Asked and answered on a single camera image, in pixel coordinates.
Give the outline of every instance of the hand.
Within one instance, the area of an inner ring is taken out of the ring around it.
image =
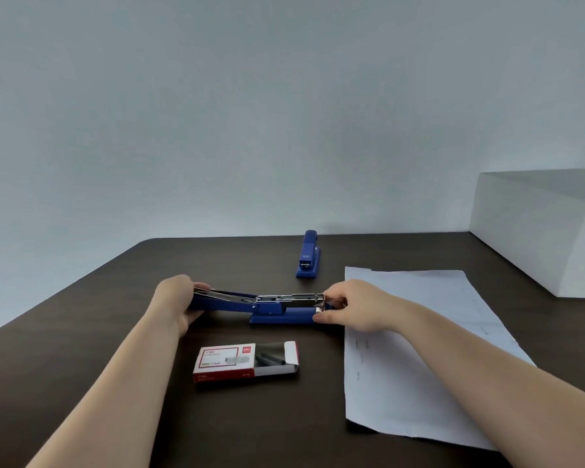
[[[342,310],[315,314],[315,322],[344,325],[363,332],[398,331],[399,314],[418,306],[358,279],[334,284],[324,294],[325,300]]]
[[[193,289],[210,289],[204,283],[194,283],[185,275],[165,279],[156,287],[147,313],[156,314],[169,322],[178,324],[180,337],[188,330],[188,326],[203,314],[202,310],[187,310],[193,300]]]

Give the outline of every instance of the white block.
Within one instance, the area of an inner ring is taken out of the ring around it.
[[[555,296],[585,298],[585,169],[479,174],[470,231]]]

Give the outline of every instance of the white box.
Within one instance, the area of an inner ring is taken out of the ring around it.
[[[479,174],[470,231],[555,296],[585,298],[585,169]]]
[[[218,379],[296,372],[299,353],[294,341],[206,346],[195,361],[195,383]]]

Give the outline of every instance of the person's left hand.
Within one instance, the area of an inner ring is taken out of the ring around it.
[[[194,283],[186,275],[165,279],[157,285],[147,309],[148,313],[157,314],[168,319],[169,322],[177,323],[180,337],[184,336],[188,326],[203,314],[202,310],[187,310],[193,300],[194,288],[210,289],[210,286]]]

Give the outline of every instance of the closed stapler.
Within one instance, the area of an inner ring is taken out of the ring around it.
[[[320,248],[316,246],[318,235],[313,229],[306,231],[301,246],[299,267],[295,274],[298,278],[315,278],[319,270]]]
[[[255,296],[196,288],[188,308],[249,312],[250,323],[307,324],[314,322],[314,314],[333,307],[325,302],[324,294]]]

